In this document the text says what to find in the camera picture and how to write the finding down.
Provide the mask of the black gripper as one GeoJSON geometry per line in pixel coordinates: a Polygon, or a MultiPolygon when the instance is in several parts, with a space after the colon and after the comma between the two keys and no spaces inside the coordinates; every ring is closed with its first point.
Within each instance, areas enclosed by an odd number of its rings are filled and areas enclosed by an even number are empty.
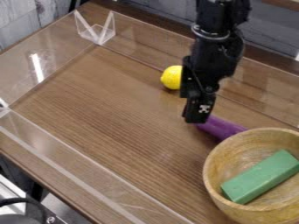
{"type": "Polygon", "coordinates": [[[216,33],[193,25],[190,31],[194,34],[190,54],[181,60],[180,97],[186,98],[181,116],[186,123],[205,123],[220,81],[233,75],[242,57],[244,39],[238,28],[216,33]]]}

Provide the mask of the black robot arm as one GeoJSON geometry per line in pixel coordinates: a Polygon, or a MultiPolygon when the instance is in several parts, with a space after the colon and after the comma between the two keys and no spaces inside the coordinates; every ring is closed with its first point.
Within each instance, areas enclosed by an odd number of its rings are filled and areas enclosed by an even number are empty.
{"type": "Polygon", "coordinates": [[[205,123],[216,102],[220,81],[233,75],[244,52],[238,26],[248,21],[249,0],[196,0],[190,54],[181,61],[181,117],[205,123]]]}

